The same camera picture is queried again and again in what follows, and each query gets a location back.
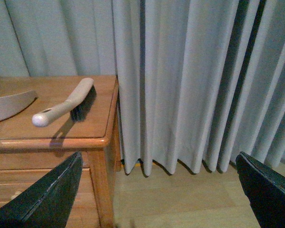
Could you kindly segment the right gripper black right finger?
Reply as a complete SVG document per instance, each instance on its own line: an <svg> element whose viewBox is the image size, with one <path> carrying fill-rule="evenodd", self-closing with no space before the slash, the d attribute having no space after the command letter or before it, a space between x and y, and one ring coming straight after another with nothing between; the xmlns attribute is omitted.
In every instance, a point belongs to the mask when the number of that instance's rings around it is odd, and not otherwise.
<svg viewBox="0 0 285 228"><path fill-rule="evenodd" d="M237 173L252 211L262 228L285 228L285 177L241 152Z"/></svg>

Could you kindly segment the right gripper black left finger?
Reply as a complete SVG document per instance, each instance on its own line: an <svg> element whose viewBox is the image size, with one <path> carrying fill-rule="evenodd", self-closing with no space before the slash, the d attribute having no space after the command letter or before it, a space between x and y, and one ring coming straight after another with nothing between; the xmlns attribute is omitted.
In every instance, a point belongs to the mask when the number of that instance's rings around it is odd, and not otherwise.
<svg viewBox="0 0 285 228"><path fill-rule="evenodd" d="M0 208L0 228L64 228L83 168L75 152L15 199Z"/></svg>

